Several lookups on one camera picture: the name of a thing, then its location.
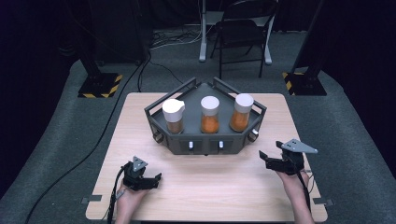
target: plastic jar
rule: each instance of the plastic jar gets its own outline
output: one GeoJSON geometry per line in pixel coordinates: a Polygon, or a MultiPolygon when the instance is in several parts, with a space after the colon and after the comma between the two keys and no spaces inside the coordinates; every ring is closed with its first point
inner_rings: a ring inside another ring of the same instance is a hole
{"type": "Polygon", "coordinates": [[[230,127],[236,132],[242,132],[248,127],[248,117],[254,99],[247,93],[238,94],[233,105],[233,115],[230,119],[230,127]]]}
{"type": "Polygon", "coordinates": [[[170,133],[183,132],[183,111],[185,105],[183,101],[169,99],[163,102],[163,115],[166,120],[166,127],[170,133]]]}
{"type": "Polygon", "coordinates": [[[219,130],[219,99],[206,96],[201,100],[201,132],[216,133],[219,130]]]}

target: hand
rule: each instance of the hand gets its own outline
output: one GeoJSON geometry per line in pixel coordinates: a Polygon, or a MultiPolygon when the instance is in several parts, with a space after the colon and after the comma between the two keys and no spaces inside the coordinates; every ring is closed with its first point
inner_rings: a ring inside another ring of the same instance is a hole
{"type": "Polygon", "coordinates": [[[134,191],[121,183],[117,193],[123,191],[123,194],[117,199],[117,218],[116,224],[131,222],[134,211],[142,202],[142,199],[149,193],[149,189],[134,191]]]}
{"type": "MultiPolygon", "coordinates": [[[[299,199],[304,199],[305,201],[303,185],[297,175],[287,175],[282,172],[276,172],[276,173],[277,175],[279,175],[280,179],[282,180],[286,194],[288,195],[292,203],[293,201],[299,199]]],[[[302,170],[300,173],[305,185],[308,186],[308,181],[309,181],[308,174],[304,170],[302,170]]]]}
{"type": "MultiPolygon", "coordinates": [[[[305,194],[303,184],[297,175],[287,175],[285,173],[276,172],[280,179],[283,182],[283,187],[288,195],[291,206],[293,207],[294,221],[295,223],[314,223],[314,219],[312,218],[311,212],[309,211],[308,205],[306,204],[305,194]]],[[[308,174],[302,170],[301,176],[305,183],[305,186],[308,186],[309,176],[308,174]]]]}

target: hazard tape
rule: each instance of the hazard tape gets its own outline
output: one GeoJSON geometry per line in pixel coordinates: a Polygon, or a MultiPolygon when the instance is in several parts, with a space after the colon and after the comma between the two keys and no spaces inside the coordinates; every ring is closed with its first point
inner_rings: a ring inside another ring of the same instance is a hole
{"type": "Polygon", "coordinates": [[[82,98],[108,98],[108,97],[113,97],[114,94],[116,93],[117,88],[120,85],[120,81],[122,79],[122,75],[118,75],[114,81],[113,86],[111,87],[109,92],[84,92],[84,93],[79,93],[78,97],[82,98]]]}
{"type": "MultiPolygon", "coordinates": [[[[304,73],[294,73],[294,75],[303,75],[304,73]]],[[[290,95],[295,95],[295,89],[293,88],[293,85],[290,81],[290,76],[289,73],[282,73],[283,79],[285,80],[286,83],[286,88],[288,89],[288,92],[290,95]]]]}

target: white lid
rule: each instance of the white lid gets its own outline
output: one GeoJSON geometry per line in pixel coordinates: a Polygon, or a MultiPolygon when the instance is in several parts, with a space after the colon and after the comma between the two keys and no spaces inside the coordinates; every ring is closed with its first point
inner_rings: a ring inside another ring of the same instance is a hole
{"type": "Polygon", "coordinates": [[[219,112],[219,99],[214,96],[206,96],[201,100],[202,112],[208,116],[214,116],[219,112]]]}
{"type": "Polygon", "coordinates": [[[184,102],[169,99],[163,102],[163,115],[168,122],[177,122],[183,118],[184,102]]]}
{"type": "Polygon", "coordinates": [[[247,93],[238,94],[235,98],[235,109],[239,113],[247,113],[250,111],[251,107],[253,106],[254,99],[251,95],[247,93]]]}

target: metal tray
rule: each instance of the metal tray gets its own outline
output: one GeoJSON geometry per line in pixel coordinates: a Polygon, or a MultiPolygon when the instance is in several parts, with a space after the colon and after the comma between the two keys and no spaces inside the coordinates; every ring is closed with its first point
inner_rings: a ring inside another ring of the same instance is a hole
{"type": "Polygon", "coordinates": [[[229,92],[241,93],[216,77],[213,78],[213,84],[197,83],[194,77],[177,89],[167,93],[145,108],[154,140],[168,147],[176,155],[239,153],[246,144],[254,142],[259,137],[259,129],[262,125],[266,107],[254,101],[247,128],[241,133],[235,132],[229,125],[235,98],[229,92]],[[202,133],[200,129],[201,100],[208,95],[219,99],[219,131],[217,133],[202,133]],[[154,107],[171,98],[182,100],[185,104],[183,112],[184,130],[182,133],[173,134],[167,130],[166,120],[161,109],[150,113],[154,107]]]}

